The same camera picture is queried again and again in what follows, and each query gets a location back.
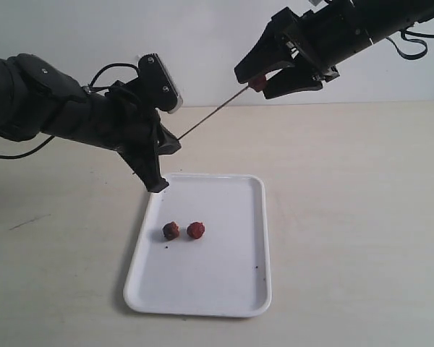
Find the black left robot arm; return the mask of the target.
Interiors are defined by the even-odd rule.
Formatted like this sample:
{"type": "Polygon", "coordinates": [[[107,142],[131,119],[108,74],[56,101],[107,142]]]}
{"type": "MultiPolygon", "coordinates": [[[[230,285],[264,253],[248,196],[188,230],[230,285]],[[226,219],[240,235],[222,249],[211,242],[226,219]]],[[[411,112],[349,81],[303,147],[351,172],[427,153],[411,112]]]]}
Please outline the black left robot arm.
{"type": "Polygon", "coordinates": [[[182,98],[158,54],[142,56],[133,69],[127,83],[81,86],[32,54],[0,59],[0,137],[22,142],[44,133],[112,150],[149,192],[161,192],[169,184],[159,158],[181,144],[158,113],[174,113],[182,98]]]}

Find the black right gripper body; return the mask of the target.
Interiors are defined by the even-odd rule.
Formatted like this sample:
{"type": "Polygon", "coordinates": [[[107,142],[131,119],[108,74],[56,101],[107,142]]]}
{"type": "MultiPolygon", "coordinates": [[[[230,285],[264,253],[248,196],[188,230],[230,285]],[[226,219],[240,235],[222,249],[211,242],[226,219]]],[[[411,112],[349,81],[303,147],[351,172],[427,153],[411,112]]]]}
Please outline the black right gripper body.
{"type": "Polygon", "coordinates": [[[299,16],[286,7],[272,16],[270,24],[281,46],[295,49],[314,80],[338,77],[336,65],[373,44],[367,3],[329,3],[299,16]]]}

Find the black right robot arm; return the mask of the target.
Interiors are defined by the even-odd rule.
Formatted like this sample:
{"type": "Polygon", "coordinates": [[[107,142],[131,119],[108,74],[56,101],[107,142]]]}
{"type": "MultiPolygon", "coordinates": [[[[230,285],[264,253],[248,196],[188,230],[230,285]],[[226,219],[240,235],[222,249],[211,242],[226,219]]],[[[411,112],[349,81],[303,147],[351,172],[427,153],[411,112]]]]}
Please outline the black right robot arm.
{"type": "Polygon", "coordinates": [[[434,1],[327,1],[303,15],[285,7],[235,67],[238,83],[268,100],[321,90],[339,77],[338,64],[394,33],[434,18],[434,1]]]}

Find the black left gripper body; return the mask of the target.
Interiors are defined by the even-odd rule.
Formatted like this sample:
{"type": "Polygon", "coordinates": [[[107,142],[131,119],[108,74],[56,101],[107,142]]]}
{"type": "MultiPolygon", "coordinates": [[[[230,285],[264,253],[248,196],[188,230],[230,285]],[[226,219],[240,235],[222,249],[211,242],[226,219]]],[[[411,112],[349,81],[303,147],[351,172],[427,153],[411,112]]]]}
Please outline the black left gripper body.
{"type": "Polygon", "coordinates": [[[122,84],[82,87],[90,104],[82,142],[121,154],[158,154],[160,116],[122,84]]]}

